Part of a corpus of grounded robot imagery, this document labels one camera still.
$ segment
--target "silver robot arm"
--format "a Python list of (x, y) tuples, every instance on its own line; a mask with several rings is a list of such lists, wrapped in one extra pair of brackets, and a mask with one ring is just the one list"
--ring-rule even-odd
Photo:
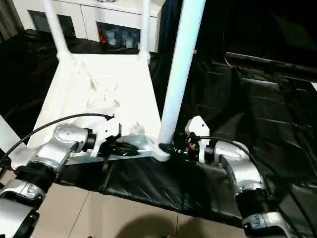
[(51, 140), (37, 149), (26, 166), (18, 167), (16, 178), (1, 189), (0, 238), (29, 238), (39, 219), (36, 211), (71, 153), (91, 149), (94, 158), (107, 138), (119, 134), (120, 124), (98, 134), (73, 124), (58, 125)]
[[(221, 140), (210, 145), (209, 128), (200, 116), (188, 121), (185, 132), (185, 143), (175, 141), (174, 145), (160, 144), (160, 148), (169, 154), (182, 155), (187, 161), (210, 162), (226, 170), (246, 236), (292, 237), (283, 217), (271, 205), (262, 175), (243, 150)], [(234, 143), (249, 152), (245, 145)]]
[[(245, 145), (236, 143), (248, 151)], [(271, 205), (261, 174), (244, 151), (218, 141), (214, 146), (214, 162), (228, 174), (246, 236), (292, 237), (284, 218)]]

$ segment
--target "glass cabinet door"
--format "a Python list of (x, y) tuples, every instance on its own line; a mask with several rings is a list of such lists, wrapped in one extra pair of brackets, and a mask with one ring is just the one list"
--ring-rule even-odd
[[(38, 31), (51, 32), (49, 22), (44, 12), (28, 10), (34, 27)], [(73, 22), (70, 16), (57, 15), (60, 26), (65, 36), (76, 36)]]
[[(87, 38), (80, 5), (52, 0), (65, 36)], [(13, 0), (24, 29), (50, 32), (43, 0)]]
[[(138, 48), (141, 37), (140, 14), (119, 10), (82, 6), (87, 39), (127, 48)], [(150, 17), (149, 51), (158, 51), (159, 24)]]
[(113, 46), (139, 48), (140, 29), (97, 22), (99, 40)]

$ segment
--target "black plastic sheet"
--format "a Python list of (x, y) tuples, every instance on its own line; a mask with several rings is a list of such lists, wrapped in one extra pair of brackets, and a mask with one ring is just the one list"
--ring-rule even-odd
[[(136, 54), (83, 39), (67, 39), (73, 53)], [(32, 130), (58, 61), (48, 34), (19, 34), (0, 45), (1, 115), (20, 136)], [(153, 55), (150, 71), (162, 113), (172, 57)], [(194, 57), (177, 125), (182, 132), (189, 119), (201, 115), (211, 135), (237, 140), (256, 158), (274, 167), (301, 201), (317, 227), (317, 92), (309, 82), (290, 80), (274, 72), (231, 70)], [(241, 216), (224, 170), (171, 158), (153, 158), (66, 166), (63, 185), (143, 202), (241, 226)], [(276, 203), (301, 233), (311, 236), (299, 209), (266, 167)]]

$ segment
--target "black joint housing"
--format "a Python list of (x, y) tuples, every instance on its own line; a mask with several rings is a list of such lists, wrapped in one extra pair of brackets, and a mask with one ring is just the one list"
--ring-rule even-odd
[(30, 182), (45, 193), (47, 193), (57, 176), (51, 167), (42, 163), (32, 162), (26, 166), (19, 166), (14, 173), (16, 174), (16, 179)]
[(96, 138), (97, 138), (97, 135), (93, 133), (93, 130), (91, 130), (89, 128), (85, 128), (85, 129), (88, 130), (88, 135), (87, 135), (86, 144), (83, 147), (84, 152), (86, 152), (88, 149), (92, 150), (94, 148)]
[(273, 211), (264, 189), (242, 191), (235, 197), (242, 218)]

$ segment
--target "white pole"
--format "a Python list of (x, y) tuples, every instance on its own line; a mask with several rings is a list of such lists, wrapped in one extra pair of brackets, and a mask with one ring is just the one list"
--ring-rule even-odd
[(149, 28), (150, 28), (150, 10), (151, 0), (143, 0), (142, 25), (141, 25), (141, 42), (139, 56), (147, 59), (150, 63), (149, 53)]
[(173, 139), (205, 2), (206, 0), (184, 0), (183, 2), (158, 137), (159, 143), (168, 144)]
[(57, 58), (61, 60), (64, 57), (71, 58), (72, 55), (67, 48), (67, 44), (63, 35), (63, 31), (60, 27), (58, 17), (53, 8), (52, 0), (43, 0), (46, 17), (48, 19), (51, 33), (57, 48)]

